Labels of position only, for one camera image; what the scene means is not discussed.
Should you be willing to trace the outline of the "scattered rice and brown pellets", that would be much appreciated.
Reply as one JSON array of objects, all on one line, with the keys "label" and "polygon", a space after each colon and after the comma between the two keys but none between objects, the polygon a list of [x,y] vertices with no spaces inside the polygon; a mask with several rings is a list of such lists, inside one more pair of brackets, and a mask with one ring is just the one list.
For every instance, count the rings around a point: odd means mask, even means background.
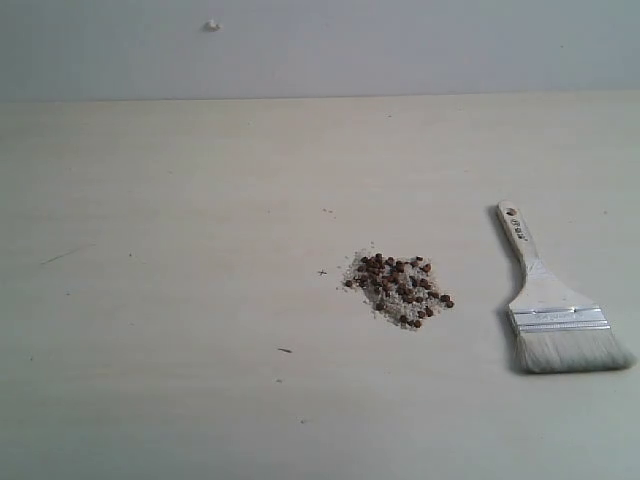
[{"label": "scattered rice and brown pellets", "polygon": [[423,255],[359,250],[349,259],[341,288],[362,294],[375,317],[409,331],[456,306],[454,296],[439,285],[432,259]]}]

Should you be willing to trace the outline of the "small white wall hook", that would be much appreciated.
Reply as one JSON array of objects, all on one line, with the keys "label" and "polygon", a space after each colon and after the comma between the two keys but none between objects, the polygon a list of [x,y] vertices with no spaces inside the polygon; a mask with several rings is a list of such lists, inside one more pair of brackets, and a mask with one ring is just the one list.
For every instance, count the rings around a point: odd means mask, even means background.
[{"label": "small white wall hook", "polygon": [[216,23],[214,20],[209,20],[202,25],[202,30],[204,32],[217,32],[221,29],[221,25]]}]

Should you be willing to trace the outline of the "white wooden paint brush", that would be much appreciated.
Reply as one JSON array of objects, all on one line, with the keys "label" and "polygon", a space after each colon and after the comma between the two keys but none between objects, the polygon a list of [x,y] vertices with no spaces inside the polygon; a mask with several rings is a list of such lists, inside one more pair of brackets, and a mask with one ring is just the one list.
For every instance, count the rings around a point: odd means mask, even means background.
[{"label": "white wooden paint brush", "polygon": [[522,268],[522,287],[507,307],[521,369],[559,374],[632,367],[635,357],[618,342],[601,307],[546,266],[520,208],[501,201],[497,215]]}]

